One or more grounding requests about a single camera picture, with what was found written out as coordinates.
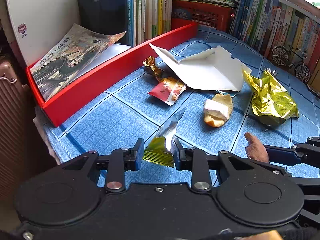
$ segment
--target white board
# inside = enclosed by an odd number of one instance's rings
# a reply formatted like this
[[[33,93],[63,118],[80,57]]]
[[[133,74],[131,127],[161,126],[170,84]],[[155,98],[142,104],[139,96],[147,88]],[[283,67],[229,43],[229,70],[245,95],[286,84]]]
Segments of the white board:
[[[7,6],[27,66],[52,49],[73,23],[80,24],[77,0],[7,0]],[[19,33],[21,24],[27,30]]]

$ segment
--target bicycle wheel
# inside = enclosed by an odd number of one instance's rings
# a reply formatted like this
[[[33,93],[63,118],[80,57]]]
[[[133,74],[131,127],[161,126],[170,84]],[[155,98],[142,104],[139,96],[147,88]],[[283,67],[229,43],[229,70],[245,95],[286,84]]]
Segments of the bicycle wheel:
[[[297,79],[303,83],[307,83],[310,79],[310,70],[306,65],[299,64],[294,70],[294,74]]]
[[[272,50],[272,60],[278,66],[286,66],[289,55],[287,50],[282,46],[276,46]]]

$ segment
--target snack wrapper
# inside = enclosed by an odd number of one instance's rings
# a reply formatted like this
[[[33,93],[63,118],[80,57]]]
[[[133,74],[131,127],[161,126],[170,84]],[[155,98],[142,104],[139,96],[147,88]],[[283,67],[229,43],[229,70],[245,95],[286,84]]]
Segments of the snack wrapper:
[[[172,106],[177,101],[179,95],[186,89],[186,85],[180,80],[168,77],[163,78],[148,94]]]
[[[276,126],[290,117],[299,117],[297,104],[270,72],[265,70],[261,79],[246,71],[243,71],[243,75],[253,91],[252,111],[260,122]]]
[[[177,125],[185,112],[185,108],[171,116],[158,130],[144,150],[143,160],[174,167],[171,153],[171,142],[175,137]]]
[[[143,62],[144,72],[148,73],[157,79],[161,79],[164,71],[156,66],[156,60],[154,57],[150,56],[146,58]]]

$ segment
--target red box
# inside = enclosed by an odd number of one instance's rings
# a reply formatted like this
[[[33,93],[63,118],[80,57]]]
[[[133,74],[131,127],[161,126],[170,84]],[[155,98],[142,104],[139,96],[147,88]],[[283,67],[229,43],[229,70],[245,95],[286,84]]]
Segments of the red box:
[[[44,101],[31,75],[30,68],[36,62],[33,63],[26,68],[26,73],[38,105],[54,126],[61,125],[103,91],[140,68],[144,59],[149,56],[156,57],[157,54],[149,46],[149,43],[169,50],[194,37],[198,29],[196,23],[182,19],[172,19],[171,26],[172,31],[135,46],[102,63],[73,81],[48,101]]]
[[[191,15],[192,21],[215,27],[219,31],[227,32],[231,24],[235,8],[217,6],[208,3],[199,3],[191,1],[172,1],[172,11],[182,8],[188,11]]]

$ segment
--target circular cover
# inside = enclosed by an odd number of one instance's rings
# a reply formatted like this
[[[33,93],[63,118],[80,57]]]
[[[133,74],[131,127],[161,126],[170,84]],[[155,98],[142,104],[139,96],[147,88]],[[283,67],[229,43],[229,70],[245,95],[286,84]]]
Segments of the circular cover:
[[[237,171],[221,184],[216,199],[225,212],[243,222],[269,226],[295,219],[304,195],[293,182],[272,172]]]
[[[100,201],[96,185],[76,171],[38,176],[21,185],[15,206],[29,221],[41,225],[72,223],[92,212]]]

